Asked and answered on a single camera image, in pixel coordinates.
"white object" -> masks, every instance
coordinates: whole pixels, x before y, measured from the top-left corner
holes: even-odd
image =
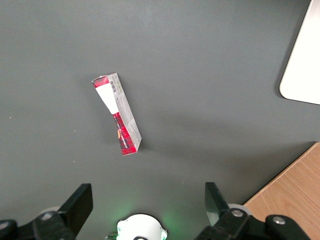
[[[312,0],[280,84],[286,99],[320,105],[320,0]]]
[[[117,224],[116,240],[166,240],[168,233],[154,217],[136,214]]]

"dark gray tabletop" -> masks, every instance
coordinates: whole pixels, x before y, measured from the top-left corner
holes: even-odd
[[[242,204],[320,141],[320,106],[279,93],[309,2],[3,1],[0,219],[24,224],[92,183],[79,240],[139,212],[192,240],[205,182]],[[91,84],[112,72],[142,135],[129,156]]]

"red and white box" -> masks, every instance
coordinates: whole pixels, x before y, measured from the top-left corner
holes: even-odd
[[[92,83],[116,122],[122,155],[136,153],[141,135],[118,74],[100,76]]]

